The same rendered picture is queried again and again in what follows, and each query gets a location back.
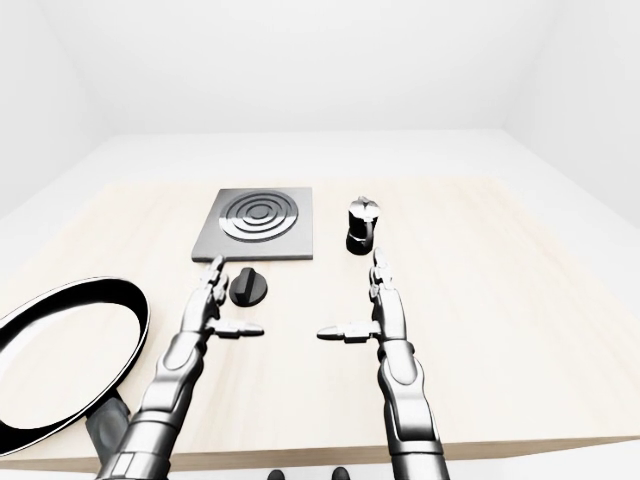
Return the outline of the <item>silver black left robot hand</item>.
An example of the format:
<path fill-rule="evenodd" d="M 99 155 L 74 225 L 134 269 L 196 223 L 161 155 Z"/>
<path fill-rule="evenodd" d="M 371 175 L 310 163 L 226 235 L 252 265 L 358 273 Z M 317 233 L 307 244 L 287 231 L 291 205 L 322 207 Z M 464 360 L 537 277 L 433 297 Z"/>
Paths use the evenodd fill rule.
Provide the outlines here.
<path fill-rule="evenodd" d="M 216 256 L 204 270 L 198 287 L 191 294 L 182 317 L 181 330 L 196 332 L 208 338 L 238 339 L 258 337 L 264 329 L 255 324 L 221 317 L 221 307 L 227 298 L 229 277 L 223 272 L 226 259 Z"/>

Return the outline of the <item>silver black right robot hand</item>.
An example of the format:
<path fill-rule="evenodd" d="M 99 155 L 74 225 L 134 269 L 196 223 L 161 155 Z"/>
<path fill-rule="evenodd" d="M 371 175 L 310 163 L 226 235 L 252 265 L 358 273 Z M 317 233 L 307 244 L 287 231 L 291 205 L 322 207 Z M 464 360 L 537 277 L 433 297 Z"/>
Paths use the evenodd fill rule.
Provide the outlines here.
<path fill-rule="evenodd" d="M 407 340 L 404 307 L 393 282 L 392 269 L 380 247 L 373 250 L 369 283 L 369 299 L 373 305 L 371 320 L 322 328 L 316 334 L 318 339 L 344 343 L 365 343 L 371 338 L 380 343 Z"/>

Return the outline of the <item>round black stove knob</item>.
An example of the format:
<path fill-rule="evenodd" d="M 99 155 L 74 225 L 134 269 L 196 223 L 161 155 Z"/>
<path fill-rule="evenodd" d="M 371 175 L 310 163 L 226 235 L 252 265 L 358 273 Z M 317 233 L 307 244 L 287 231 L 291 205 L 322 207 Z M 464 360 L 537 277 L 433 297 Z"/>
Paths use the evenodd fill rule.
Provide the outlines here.
<path fill-rule="evenodd" d="M 267 295 L 268 285 L 263 275 L 254 268 L 245 267 L 231 282 L 229 297 L 239 307 L 253 307 Z"/>

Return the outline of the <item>flat dark stove plate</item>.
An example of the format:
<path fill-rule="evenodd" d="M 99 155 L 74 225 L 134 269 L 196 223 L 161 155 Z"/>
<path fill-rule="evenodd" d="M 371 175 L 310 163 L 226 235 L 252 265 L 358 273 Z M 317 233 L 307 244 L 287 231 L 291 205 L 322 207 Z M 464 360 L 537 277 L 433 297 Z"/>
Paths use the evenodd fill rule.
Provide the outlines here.
<path fill-rule="evenodd" d="M 309 187 L 221 189 L 191 252 L 194 262 L 311 260 Z"/>

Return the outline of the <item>black silver moka pot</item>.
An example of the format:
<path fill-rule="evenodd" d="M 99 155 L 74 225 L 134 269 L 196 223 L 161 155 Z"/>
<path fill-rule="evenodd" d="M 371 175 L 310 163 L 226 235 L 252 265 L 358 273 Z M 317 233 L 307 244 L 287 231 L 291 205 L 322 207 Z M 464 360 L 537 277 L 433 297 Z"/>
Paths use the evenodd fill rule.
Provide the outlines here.
<path fill-rule="evenodd" d="M 381 209 L 365 196 L 359 196 L 348 209 L 346 248 L 354 255 L 366 255 L 373 249 L 374 230 Z"/>

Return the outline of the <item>black frying pan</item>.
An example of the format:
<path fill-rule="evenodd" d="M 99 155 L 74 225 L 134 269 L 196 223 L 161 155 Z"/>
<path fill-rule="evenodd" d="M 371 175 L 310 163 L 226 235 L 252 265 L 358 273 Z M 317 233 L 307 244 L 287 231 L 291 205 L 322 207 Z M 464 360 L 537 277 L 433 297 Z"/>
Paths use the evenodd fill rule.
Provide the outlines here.
<path fill-rule="evenodd" d="M 92 457 L 86 422 L 124 398 L 150 330 L 135 283 L 94 277 L 0 290 L 0 461 Z"/>

